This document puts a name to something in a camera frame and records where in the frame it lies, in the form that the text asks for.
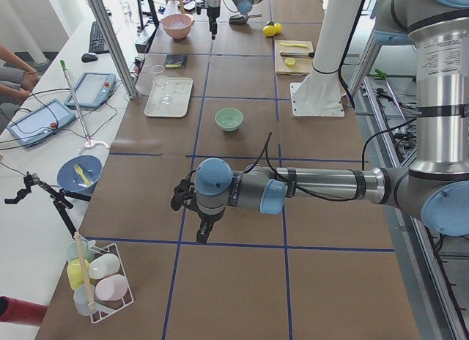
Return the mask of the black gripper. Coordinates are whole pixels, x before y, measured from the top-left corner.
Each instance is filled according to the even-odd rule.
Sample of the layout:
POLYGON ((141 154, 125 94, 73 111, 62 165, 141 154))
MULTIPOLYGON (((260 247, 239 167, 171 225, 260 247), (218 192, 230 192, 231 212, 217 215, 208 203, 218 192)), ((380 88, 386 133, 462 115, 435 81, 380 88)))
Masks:
POLYGON ((209 18, 209 30, 211 38, 215 39, 217 35, 217 19, 220 17, 221 0, 201 0, 196 3, 196 14, 201 15, 202 10, 207 11, 209 18))
POLYGON ((201 244, 206 244, 214 223, 223 218, 224 211, 222 210, 216 214, 202 212, 196 203, 195 184, 191 182, 190 179, 181 180, 178 186, 174 188, 174 194, 171 198, 171 208, 173 211, 178 211, 181 207, 196 212, 201 218, 199 230, 196 233, 196 241, 201 244))

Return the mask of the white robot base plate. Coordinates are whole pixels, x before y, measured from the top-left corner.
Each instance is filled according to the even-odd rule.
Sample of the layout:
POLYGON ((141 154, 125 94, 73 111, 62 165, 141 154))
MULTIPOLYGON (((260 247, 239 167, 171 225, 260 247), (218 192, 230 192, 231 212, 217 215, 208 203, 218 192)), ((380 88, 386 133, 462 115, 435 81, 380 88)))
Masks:
POLYGON ((291 83, 289 91, 294 117, 344 117, 337 81, 322 86, 291 83))

